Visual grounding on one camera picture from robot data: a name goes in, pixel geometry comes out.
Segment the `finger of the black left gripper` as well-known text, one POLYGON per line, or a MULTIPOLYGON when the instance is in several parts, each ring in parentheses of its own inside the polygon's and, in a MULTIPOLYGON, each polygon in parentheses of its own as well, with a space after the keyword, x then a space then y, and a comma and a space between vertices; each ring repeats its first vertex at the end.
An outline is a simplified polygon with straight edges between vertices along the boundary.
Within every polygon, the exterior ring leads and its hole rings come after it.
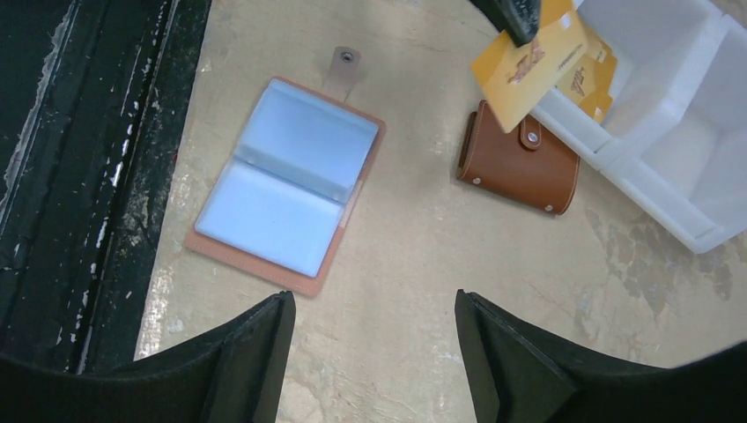
POLYGON ((470 0, 499 33, 516 47, 529 44, 539 30, 541 0, 470 0))

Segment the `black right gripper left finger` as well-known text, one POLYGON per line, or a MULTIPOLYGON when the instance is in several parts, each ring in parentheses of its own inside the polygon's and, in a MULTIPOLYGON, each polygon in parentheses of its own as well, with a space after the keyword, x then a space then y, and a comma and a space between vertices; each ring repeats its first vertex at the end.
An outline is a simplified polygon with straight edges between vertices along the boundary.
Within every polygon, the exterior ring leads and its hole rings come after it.
POLYGON ((1 357, 3 422, 273 422, 296 316, 288 291, 106 373, 1 357))

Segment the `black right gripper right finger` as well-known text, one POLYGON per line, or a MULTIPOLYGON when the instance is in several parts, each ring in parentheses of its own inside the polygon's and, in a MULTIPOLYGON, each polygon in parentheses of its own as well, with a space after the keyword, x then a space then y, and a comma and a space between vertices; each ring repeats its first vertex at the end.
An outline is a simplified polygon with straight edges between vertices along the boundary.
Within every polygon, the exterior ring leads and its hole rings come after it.
POLYGON ((746 344, 662 368, 591 350, 458 290, 455 322, 479 422, 744 422, 746 344))

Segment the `gold card from holder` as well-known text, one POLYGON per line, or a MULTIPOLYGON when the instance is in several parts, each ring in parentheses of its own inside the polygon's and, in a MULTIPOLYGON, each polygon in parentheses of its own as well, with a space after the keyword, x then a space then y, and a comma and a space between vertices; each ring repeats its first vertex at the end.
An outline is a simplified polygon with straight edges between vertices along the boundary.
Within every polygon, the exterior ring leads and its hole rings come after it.
POLYGON ((556 83, 555 88, 586 115, 601 123, 613 99, 610 87, 618 66, 611 47, 590 27, 585 27, 588 49, 556 83))

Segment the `brown leather card holder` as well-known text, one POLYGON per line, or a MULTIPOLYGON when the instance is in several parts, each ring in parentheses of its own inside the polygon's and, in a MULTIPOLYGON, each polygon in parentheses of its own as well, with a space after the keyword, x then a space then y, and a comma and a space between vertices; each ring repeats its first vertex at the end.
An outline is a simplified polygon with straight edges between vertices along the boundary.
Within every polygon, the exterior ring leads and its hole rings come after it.
POLYGON ((487 100, 469 115, 455 177, 541 212, 562 215, 576 190, 581 158, 535 117, 505 132, 487 100))

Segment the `white double compartment bin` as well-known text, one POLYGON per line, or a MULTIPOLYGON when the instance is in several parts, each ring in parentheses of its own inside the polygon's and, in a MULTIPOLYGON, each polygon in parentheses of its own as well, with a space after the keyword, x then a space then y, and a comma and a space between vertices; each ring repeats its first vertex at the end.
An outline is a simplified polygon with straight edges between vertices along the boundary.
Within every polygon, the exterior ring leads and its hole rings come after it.
POLYGON ((746 228, 746 31, 710 1, 583 1, 618 60, 594 122, 557 90, 533 116, 696 254, 746 228))

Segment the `black mounting base plate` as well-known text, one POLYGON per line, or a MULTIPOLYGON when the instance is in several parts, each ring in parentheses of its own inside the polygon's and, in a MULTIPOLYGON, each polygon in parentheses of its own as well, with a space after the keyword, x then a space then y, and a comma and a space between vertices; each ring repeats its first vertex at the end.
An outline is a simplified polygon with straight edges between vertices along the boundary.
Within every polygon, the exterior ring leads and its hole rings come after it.
POLYGON ((210 9, 2 2, 2 354, 133 360, 210 9))

